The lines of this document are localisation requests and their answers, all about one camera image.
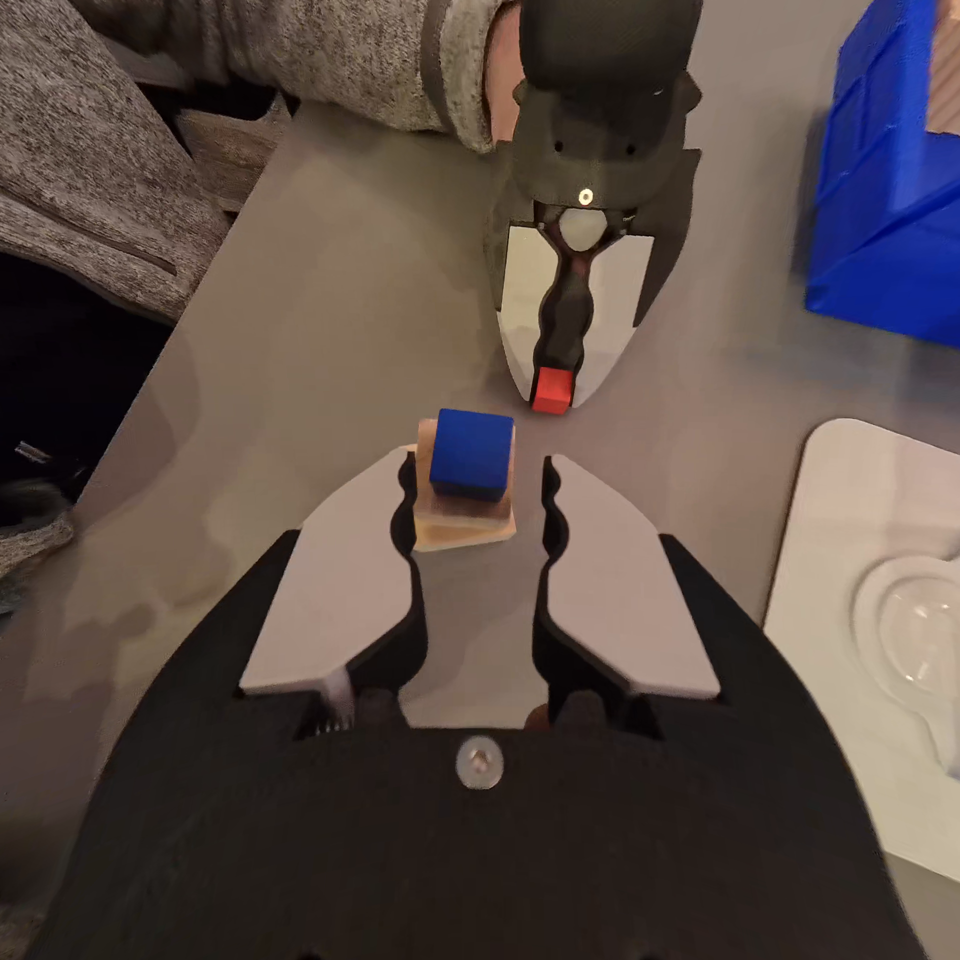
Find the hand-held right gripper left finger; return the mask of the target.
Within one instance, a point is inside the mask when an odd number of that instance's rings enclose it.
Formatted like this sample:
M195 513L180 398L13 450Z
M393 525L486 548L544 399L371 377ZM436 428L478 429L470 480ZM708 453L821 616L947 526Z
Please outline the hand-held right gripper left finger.
M390 632L413 627L424 645L412 455L391 450L306 518L239 681L245 693L352 695L351 674Z

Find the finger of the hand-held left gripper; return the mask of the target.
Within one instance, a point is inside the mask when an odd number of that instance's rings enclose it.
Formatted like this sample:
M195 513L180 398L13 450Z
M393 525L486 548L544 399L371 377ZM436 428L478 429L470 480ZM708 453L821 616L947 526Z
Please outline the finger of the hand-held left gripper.
M583 338L582 364L574 378L573 408L602 386L635 333L653 238L626 234L591 260L587 289L592 315Z
M497 318L510 375L523 400L531 399L541 308L559 269L558 251L544 234L534 226L510 225Z

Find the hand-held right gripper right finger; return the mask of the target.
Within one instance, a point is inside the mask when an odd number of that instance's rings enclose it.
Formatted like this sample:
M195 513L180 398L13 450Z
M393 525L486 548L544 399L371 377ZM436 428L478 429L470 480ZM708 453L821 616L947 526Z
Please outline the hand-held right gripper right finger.
M534 664L553 687L716 697L721 685L655 525L562 454L544 459Z

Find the red wooden cube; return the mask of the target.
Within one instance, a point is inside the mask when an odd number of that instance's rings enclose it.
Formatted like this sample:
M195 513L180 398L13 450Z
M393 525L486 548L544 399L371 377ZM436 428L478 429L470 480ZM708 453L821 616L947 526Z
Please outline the red wooden cube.
M562 416L572 405L574 389L573 370L540 366L535 372L530 407L536 413Z

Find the blue wooden cube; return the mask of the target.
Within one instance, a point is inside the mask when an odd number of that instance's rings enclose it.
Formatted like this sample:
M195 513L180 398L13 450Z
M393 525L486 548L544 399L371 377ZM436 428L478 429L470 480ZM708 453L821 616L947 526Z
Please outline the blue wooden cube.
M429 470L434 492L498 503L509 486L514 435L510 416L441 408Z

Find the person's left forearm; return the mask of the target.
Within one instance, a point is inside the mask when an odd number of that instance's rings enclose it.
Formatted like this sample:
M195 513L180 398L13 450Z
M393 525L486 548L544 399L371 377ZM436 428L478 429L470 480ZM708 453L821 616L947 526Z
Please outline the person's left forearm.
M235 79L495 148L483 90L502 1L78 1L94 31L192 81Z

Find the person's left hand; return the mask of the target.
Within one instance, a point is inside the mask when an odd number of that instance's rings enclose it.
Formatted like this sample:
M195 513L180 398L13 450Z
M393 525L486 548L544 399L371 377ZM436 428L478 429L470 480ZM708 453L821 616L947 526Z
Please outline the person's left hand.
M515 92L525 79L521 20L521 3L506 3L499 7L487 31L483 90L494 147L513 139L520 115Z

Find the white stand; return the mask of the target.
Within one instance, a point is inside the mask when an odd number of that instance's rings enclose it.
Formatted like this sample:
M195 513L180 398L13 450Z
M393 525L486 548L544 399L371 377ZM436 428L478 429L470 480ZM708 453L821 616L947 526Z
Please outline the white stand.
M764 631L814 697L881 846L959 879L959 457L854 418L807 439Z

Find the blue plastic bin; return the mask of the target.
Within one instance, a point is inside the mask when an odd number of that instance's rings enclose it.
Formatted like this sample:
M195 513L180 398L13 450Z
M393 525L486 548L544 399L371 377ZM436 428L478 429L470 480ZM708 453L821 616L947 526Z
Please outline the blue plastic bin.
M928 127L937 5L872 2L838 51L804 306L958 349L958 135Z

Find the person's grey sweater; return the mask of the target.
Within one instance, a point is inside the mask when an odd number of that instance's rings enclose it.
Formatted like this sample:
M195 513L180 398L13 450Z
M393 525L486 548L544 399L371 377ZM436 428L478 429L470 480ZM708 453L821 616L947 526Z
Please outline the person's grey sweater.
M2 253L174 326L229 229L81 14L69 2L2 2Z

